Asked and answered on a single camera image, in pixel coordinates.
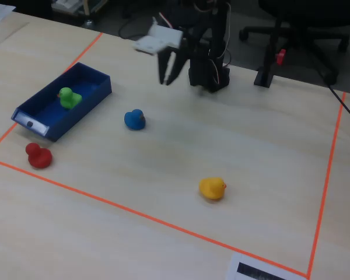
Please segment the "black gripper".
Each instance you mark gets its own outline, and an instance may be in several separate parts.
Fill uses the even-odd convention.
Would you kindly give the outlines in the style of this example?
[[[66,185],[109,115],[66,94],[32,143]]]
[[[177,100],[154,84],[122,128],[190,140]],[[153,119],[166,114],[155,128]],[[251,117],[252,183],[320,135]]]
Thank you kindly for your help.
[[[210,60],[207,49],[208,44],[201,43],[201,39],[208,29],[207,25],[175,26],[175,29],[183,32],[183,38],[178,50],[176,51],[173,66],[166,81],[167,86],[174,82],[175,79],[179,76],[187,60]],[[163,84],[165,81],[165,74],[171,53],[171,50],[163,50],[157,54],[160,84]]]

